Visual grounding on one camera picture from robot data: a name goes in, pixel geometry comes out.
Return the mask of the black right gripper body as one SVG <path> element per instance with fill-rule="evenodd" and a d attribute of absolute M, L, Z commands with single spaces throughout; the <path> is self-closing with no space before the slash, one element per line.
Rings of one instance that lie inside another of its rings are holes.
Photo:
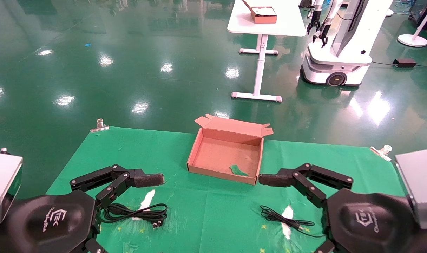
<path fill-rule="evenodd" d="M 342 189 L 327 199 L 327 237 L 336 253 L 427 253 L 427 229 L 406 197 Z"/>

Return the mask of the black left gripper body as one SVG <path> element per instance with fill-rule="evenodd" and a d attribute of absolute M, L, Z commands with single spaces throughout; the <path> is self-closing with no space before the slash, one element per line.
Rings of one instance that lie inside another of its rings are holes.
<path fill-rule="evenodd" d="M 15 200 L 0 224 L 0 253 L 88 253 L 94 212 L 82 191 Z"/>

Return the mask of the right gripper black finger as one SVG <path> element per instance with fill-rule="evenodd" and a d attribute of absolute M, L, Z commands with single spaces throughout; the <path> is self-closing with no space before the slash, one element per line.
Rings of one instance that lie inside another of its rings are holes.
<path fill-rule="evenodd" d="M 331 240 L 326 240 L 322 243 L 314 253 L 332 253 L 335 250 L 335 244 Z"/>
<path fill-rule="evenodd" d="M 337 190 L 350 190 L 354 182 L 353 178 L 349 176 L 309 163 L 302 164 L 295 169 L 281 168 L 276 174 L 260 174 L 258 176 L 258 182 L 262 185 L 293 186 L 317 208 L 324 208 L 327 196 L 311 181 Z"/>

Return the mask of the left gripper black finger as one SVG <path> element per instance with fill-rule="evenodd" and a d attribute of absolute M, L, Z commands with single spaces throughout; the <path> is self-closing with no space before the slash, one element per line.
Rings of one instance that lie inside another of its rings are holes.
<path fill-rule="evenodd" d="M 144 188 L 164 184 L 164 175 L 146 174 L 142 169 L 125 169 L 114 164 L 70 180 L 72 191 L 89 191 L 106 185 L 95 196 L 97 208 L 107 208 L 130 187 Z"/>
<path fill-rule="evenodd" d="M 95 239 L 85 240 L 82 244 L 82 253 L 106 253 L 103 248 Z"/>

